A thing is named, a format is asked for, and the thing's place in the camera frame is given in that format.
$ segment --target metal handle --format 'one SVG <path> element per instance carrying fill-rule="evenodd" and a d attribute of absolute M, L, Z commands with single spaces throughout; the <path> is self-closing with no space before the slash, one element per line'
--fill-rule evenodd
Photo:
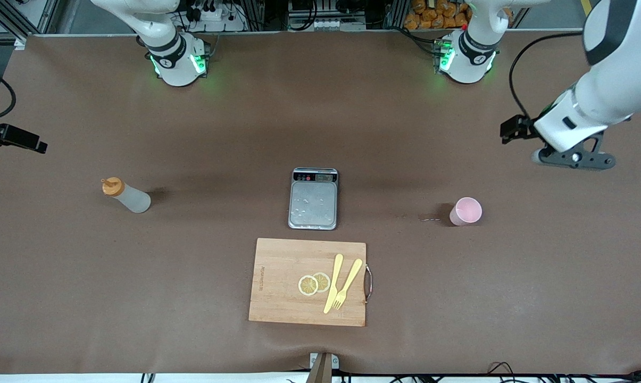
<path fill-rule="evenodd" d="M 365 264 L 365 271 L 367 271 L 370 276 L 370 288 L 365 296 L 365 304 L 367 305 L 367 301 L 370 299 L 370 296 L 372 296 L 372 271 L 370 271 L 370 267 L 367 264 Z"/>

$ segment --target black cable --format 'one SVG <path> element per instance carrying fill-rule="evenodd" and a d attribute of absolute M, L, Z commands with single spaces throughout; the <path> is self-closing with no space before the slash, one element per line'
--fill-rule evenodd
<path fill-rule="evenodd" d="M 433 51 L 430 51 L 429 49 L 427 49 L 426 47 L 424 47 L 424 46 L 422 46 L 420 44 L 420 42 L 424 42 L 424 43 L 427 43 L 427 44 L 433 44 L 434 40 L 423 39 L 422 37 L 413 36 L 410 32 L 408 32 L 407 29 L 403 29 L 403 28 L 400 28 L 400 27 L 387 27 L 386 29 L 394 29 L 395 31 L 401 32 L 405 37 L 408 37 L 408 39 L 411 39 L 415 43 L 415 45 L 417 45 L 417 47 L 420 48 L 423 52 L 425 52 L 425 53 L 427 53 L 429 55 L 432 55 L 432 56 L 435 55 L 435 53 Z"/>
<path fill-rule="evenodd" d="M 573 378 L 583 378 L 589 381 L 590 383 L 599 383 L 598 381 L 594 380 L 590 375 L 581 375 L 581 374 L 576 375 L 576 374 L 570 373 L 566 375 L 566 377 L 569 378 L 569 381 L 573 381 Z"/>
<path fill-rule="evenodd" d="M 216 42 L 214 43 L 214 48 L 209 53 L 209 57 L 213 57 L 214 54 L 216 54 L 216 48 L 219 47 L 219 40 L 220 39 L 221 39 L 221 32 L 218 32 L 218 34 L 216 34 Z"/>
<path fill-rule="evenodd" d="M 539 43 L 540 41 L 545 41 L 548 39 L 556 39 L 558 37 L 569 37 L 569 36 L 580 36 L 582 35 L 582 32 L 568 32 L 567 34 L 556 34 L 556 35 L 549 35 L 549 36 L 543 36 L 538 39 L 534 39 L 534 41 L 529 42 L 527 46 L 525 46 L 519 54 L 517 54 L 517 57 L 514 58 L 514 62 L 512 62 L 512 66 L 510 67 L 510 92 L 512 92 L 512 98 L 514 98 L 514 102 L 517 103 L 517 106 L 519 109 L 521 109 L 521 112 L 524 114 L 524 117 L 527 119 L 531 119 L 529 116 L 529 112 L 526 111 L 526 107 L 524 107 L 524 104 L 521 104 L 521 101 L 519 101 L 519 97 L 517 97 L 517 92 L 514 90 L 514 67 L 517 65 L 519 59 L 522 57 L 524 53 L 526 53 L 529 48 L 534 46 L 535 44 Z"/>
<path fill-rule="evenodd" d="M 148 373 L 148 374 L 144 373 L 143 375 L 140 376 L 140 383 L 146 383 L 146 381 L 145 381 L 145 376 L 146 375 L 148 375 L 147 383 L 152 383 L 153 381 L 155 381 L 155 374 L 154 373 Z"/>
<path fill-rule="evenodd" d="M 232 8 L 232 6 L 233 6 L 233 2 L 230 2 L 229 4 L 230 4 L 230 7 L 228 7 L 228 9 L 230 10 L 230 13 L 232 13 L 232 12 L 233 12 L 233 8 Z M 245 18 L 245 20 L 247 20 L 247 21 L 249 21 L 249 22 L 252 22 L 253 24 L 259 24 L 259 25 L 260 25 L 260 26 L 262 26 L 262 27 L 265 27 L 265 26 L 266 26 L 266 24 L 264 24 L 263 22 L 256 21 L 256 20 L 252 20 L 252 19 L 250 19 L 249 17 L 247 17 L 247 15 L 246 15 L 246 14 L 244 14 L 244 13 L 242 12 L 242 10 L 240 10 L 240 8 L 239 8 L 239 7 L 237 7 L 237 5 L 235 6 L 235 10 L 237 10 L 237 13 L 238 13 L 238 14 L 240 14 L 240 15 L 242 15 L 242 17 L 244 17 L 244 18 Z"/>
<path fill-rule="evenodd" d="M 285 13 L 280 13 L 280 0 L 276 0 L 276 15 L 278 16 L 278 20 L 280 20 L 280 29 L 282 30 L 282 27 L 285 27 L 285 29 L 287 29 L 287 24 L 285 23 L 284 19 Z"/>
<path fill-rule="evenodd" d="M 518 380 L 518 379 L 512 378 L 512 379 L 501 380 L 500 383 L 528 383 L 528 382 L 525 380 Z"/>
<path fill-rule="evenodd" d="M 298 28 L 289 27 L 289 29 L 293 31 L 305 31 L 311 25 L 314 24 L 315 20 L 318 17 L 318 5 L 315 2 L 315 0 L 309 0 L 309 1 L 311 2 L 311 5 L 309 7 L 309 17 L 308 19 L 306 19 L 306 22 L 304 22 L 304 24 L 301 27 L 298 27 Z"/>
<path fill-rule="evenodd" d="M 420 41 L 420 42 L 427 42 L 427 43 L 430 43 L 430 44 L 434 44 L 434 40 L 433 39 L 425 39 L 424 37 L 415 36 L 405 28 L 391 26 L 391 27 L 386 27 L 386 29 L 393 29 L 395 31 L 401 32 L 402 34 L 404 34 L 409 39 L 413 39 L 413 40 Z"/>
<path fill-rule="evenodd" d="M 401 379 L 405 378 L 411 378 L 413 381 L 420 381 L 421 383 L 439 383 L 444 377 L 439 376 L 439 378 L 433 378 L 433 376 L 429 375 L 399 375 L 399 376 L 394 376 L 394 379 L 390 381 L 389 383 L 396 383 L 398 381 L 399 383 L 403 383 Z"/>
<path fill-rule="evenodd" d="M 172 12 L 177 15 L 179 15 L 179 19 L 181 20 L 181 27 L 186 31 L 186 23 L 184 22 L 184 15 L 181 14 L 181 12 Z"/>
<path fill-rule="evenodd" d="M 384 22 L 384 18 L 381 18 L 381 20 L 378 20 L 378 21 L 366 22 L 365 24 L 372 25 L 372 24 L 380 24 L 381 22 Z"/>
<path fill-rule="evenodd" d="M 490 375 L 491 373 L 493 373 L 493 371 L 497 370 L 501 366 L 505 366 L 507 368 L 507 370 L 510 372 L 510 374 L 512 374 L 512 376 L 514 377 L 514 371 L 512 370 L 512 366 L 510 366 L 509 363 L 507 363 L 507 362 L 493 362 L 490 365 L 492 366 L 493 364 L 495 364 L 495 367 L 490 369 L 490 370 L 488 370 L 486 375 Z"/>
<path fill-rule="evenodd" d="M 0 82 L 6 87 L 7 90 L 9 90 L 9 93 L 11 94 L 11 105 L 9 105 L 5 109 L 5 111 L 0 112 L 0 117 L 3 117 L 5 115 L 9 114 L 13 110 L 13 108 L 15 107 L 15 102 L 17 101 L 17 98 L 15 96 L 15 90 L 13 90 L 11 85 L 9 83 L 7 83 L 6 80 L 4 80 L 4 78 L 2 76 L 0 76 Z"/>

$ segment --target digital scale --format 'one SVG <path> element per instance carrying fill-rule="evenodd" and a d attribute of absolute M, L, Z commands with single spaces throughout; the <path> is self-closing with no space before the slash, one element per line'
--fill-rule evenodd
<path fill-rule="evenodd" d="M 294 169 L 289 192 L 289 227 L 307 230 L 337 227 L 338 193 L 339 172 L 336 169 Z"/>

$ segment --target white plastic bottle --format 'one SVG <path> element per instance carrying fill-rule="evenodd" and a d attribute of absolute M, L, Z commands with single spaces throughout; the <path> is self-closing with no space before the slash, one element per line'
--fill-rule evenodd
<path fill-rule="evenodd" d="M 142 213 L 150 207 L 150 196 L 148 194 L 124 184 L 124 181 L 121 181 L 118 177 L 102 179 L 101 182 L 103 182 L 103 193 L 106 196 L 117 199 L 130 211 Z"/>

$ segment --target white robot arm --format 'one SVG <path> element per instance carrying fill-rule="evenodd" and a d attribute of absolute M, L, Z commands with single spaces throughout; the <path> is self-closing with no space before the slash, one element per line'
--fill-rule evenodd
<path fill-rule="evenodd" d="M 579 169 L 615 165 L 599 151 L 603 130 L 641 111 L 641 0 L 602 0 L 583 28 L 590 71 L 537 119 L 515 116 L 501 126 L 503 143 L 539 137 L 534 161 Z M 591 150 L 583 143 L 594 140 Z"/>
<path fill-rule="evenodd" d="M 466 0 L 473 17 L 466 31 L 454 31 L 443 39 L 450 40 L 451 50 L 439 70 L 464 84 L 481 80 L 490 70 L 495 48 L 507 31 L 509 19 L 503 8 L 526 7 L 549 0 Z"/>
<path fill-rule="evenodd" d="M 182 87 L 206 75 L 209 52 L 204 41 L 178 32 L 168 12 L 179 0 L 91 0 L 133 29 L 150 51 L 155 72 L 167 84 Z"/>

